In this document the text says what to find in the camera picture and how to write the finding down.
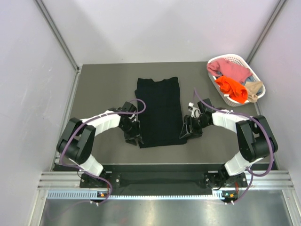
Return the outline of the black t shirt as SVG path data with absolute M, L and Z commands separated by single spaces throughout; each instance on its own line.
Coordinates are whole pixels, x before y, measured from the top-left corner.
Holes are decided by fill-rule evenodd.
M 183 145 L 180 86 L 177 77 L 154 81 L 139 78 L 135 90 L 137 99 L 144 101 L 145 111 L 138 115 L 143 143 L 140 148 Z

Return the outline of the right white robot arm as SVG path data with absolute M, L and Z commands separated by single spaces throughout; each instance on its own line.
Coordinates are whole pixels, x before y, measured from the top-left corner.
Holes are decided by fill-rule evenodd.
M 220 182 L 231 186 L 237 180 L 237 175 L 261 159 L 277 152 L 278 143 L 267 119 L 258 115 L 251 117 L 234 113 L 227 109 L 214 108 L 209 98 L 188 106 L 190 115 L 185 115 L 180 139 L 201 137 L 203 129 L 208 126 L 223 127 L 236 133 L 238 153 L 218 170 Z

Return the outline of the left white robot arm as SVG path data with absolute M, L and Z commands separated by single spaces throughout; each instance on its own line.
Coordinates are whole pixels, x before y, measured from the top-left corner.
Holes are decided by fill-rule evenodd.
M 90 175 L 90 181 L 95 186 L 103 186 L 107 176 L 103 165 L 92 155 L 94 139 L 110 129 L 120 128 L 126 143 L 142 144 L 141 125 L 137 115 L 146 110 L 146 104 L 141 99 L 136 101 L 143 105 L 142 110 L 138 110 L 129 101 L 120 108 L 110 108 L 91 118 L 69 119 L 56 145 L 56 151 L 61 154 L 60 164 L 64 165 L 63 158 L 66 157 L 74 163 L 73 167 Z

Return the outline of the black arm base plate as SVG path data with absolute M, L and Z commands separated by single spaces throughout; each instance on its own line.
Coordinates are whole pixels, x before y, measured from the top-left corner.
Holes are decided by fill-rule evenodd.
M 229 176 L 223 164 L 105 164 L 98 174 L 113 187 L 192 185 L 197 188 L 245 188 L 245 173 Z

